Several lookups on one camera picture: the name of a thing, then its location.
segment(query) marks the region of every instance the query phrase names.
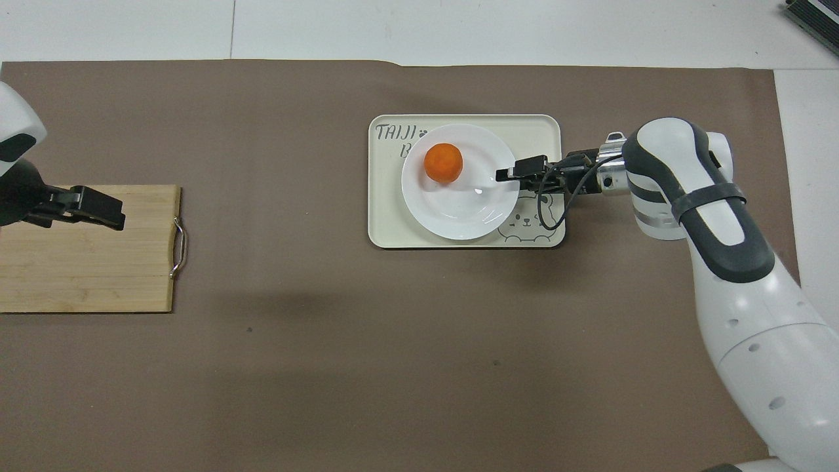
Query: metal handle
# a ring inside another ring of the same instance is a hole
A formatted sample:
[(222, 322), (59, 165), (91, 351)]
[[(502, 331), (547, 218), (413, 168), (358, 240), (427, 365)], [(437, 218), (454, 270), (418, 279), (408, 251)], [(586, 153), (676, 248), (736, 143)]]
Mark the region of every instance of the metal handle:
[(178, 258), (178, 262), (175, 262), (175, 267), (172, 267), (172, 271), (169, 272), (169, 278), (174, 279), (180, 269), (184, 266), (186, 262), (186, 230), (184, 229), (183, 225), (180, 223), (180, 218), (175, 217), (175, 229), (178, 233), (180, 233), (180, 247), (178, 249), (178, 253), (180, 257)]

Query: cream rectangular tray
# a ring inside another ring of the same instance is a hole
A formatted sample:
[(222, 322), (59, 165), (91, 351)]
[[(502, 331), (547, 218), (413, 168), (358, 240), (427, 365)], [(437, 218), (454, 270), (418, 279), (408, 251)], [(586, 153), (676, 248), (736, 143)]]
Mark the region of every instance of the cream rectangular tray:
[[(513, 212), (498, 229), (467, 241), (442, 238), (423, 228), (402, 197), (402, 165), (410, 148), (425, 133), (450, 123), (486, 128), (501, 138), (516, 159), (547, 155), (562, 158), (560, 126), (547, 115), (382, 115), (368, 130), (367, 234), (380, 248), (521, 248), (556, 246), (565, 237), (565, 223), (555, 231), (539, 226), (536, 195), (521, 191)], [(564, 199), (546, 195), (543, 214), (555, 221)]]

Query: black strap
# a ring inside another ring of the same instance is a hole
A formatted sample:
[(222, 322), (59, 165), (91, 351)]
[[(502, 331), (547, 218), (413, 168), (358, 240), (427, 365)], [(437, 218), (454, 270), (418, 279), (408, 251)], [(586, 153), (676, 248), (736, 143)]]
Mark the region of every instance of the black strap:
[(673, 212), (673, 218), (677, 222), (681, 221), (681, 217), (686, 211), (692, 210), (696, 207), (701, 207), (707, 203), (717, 202), (725, 198), (736, 197), (743, 202), (746, 202), (746, 197), (736, 184), (725, 182), (722, 184), (715, 184), (712, 186), (703, 186), (691, 193), (682, 195), (673, 201), (670, 210)]

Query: black cable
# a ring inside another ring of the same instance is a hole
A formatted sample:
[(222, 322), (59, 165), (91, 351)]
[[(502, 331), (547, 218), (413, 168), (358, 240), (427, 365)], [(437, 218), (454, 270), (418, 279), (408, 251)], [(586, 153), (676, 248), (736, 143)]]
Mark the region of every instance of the black cable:
[(597, 172), (597, 169), (600, 169), (602, 165), (606, 164), (607, 162), (611, 162), (615, 159), (621, 158), (622, 156), (614, 155), (612, 157), (608, 157), (604, 160), (601, 160), (600, 162), (597, 162), (595, 165), (591, 167), (591, 169), (587, 170), (586, 173), (583, 175), (582, 179), (580, 179), (580, 183), (577, 184), (577, 187), (571, 193), (571, 197), (568, 199), (568, 203), (566, 203), (565, 206), (562, 208), (562, 215), (560, 216), (560, 219), (556, 222), (555, 225), (548, 226), (547, 223), (545, 223), (545, 219), (542, 217), (542, 192), (545, 191), (545, 183), (548, 181), (548, 176), (550, 176), (550, 174), (556, 171), (556, 169), (559, 168), (559, 164), (567, 160), (569, 157), (566, 157), (565, 159), (557, 162), (556, 164), (553, 164), (550, 167), (550, 169), (548, 169), (548, 171), (545, 172), (545, 175), (542, 176), (542, 181), (539, 183), (539, 190), (536, 192), (536, 214), (539, 217), (539, 223), (541, 223), (541, 225), (544, 226), (545, 229), (547, 229), (548, 231), (553, 231), (557, 229), (562, 224), (562, 222), (565, 221), (565, 215), (568, 214), (568, 208), (571, 207), (571, 203), (574, 201), (576, 196), (580, 194), (580, 191), (582, 191), (582, 187), (586, 184), (591, 175)]

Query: cartoon bear drawing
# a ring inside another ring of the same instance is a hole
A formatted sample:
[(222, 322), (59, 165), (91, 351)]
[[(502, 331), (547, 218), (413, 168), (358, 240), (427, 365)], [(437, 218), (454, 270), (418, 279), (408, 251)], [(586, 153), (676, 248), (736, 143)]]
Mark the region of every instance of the cartoon bear drawing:
[[(557, 215), (554, 215), (554, 196), (542, 196), (542, 217), (545, 223), (549, 225), (556, 224)], [(539, 215), (536, 213), (536, 194), (531, 191), (522, 191), (519, 193), (519, 199), (516, 201), (516, 206), (513, 212), (507, 218), (507, 221), (501, 223), (498, 227), (498, 233), (504, 237), (504, 242), (524, 242), (537, 241), (539, 238), (544, 238), (550, 241), (550, 238), (556, 234), (556, 230), (548, 231), (539, 222)]]

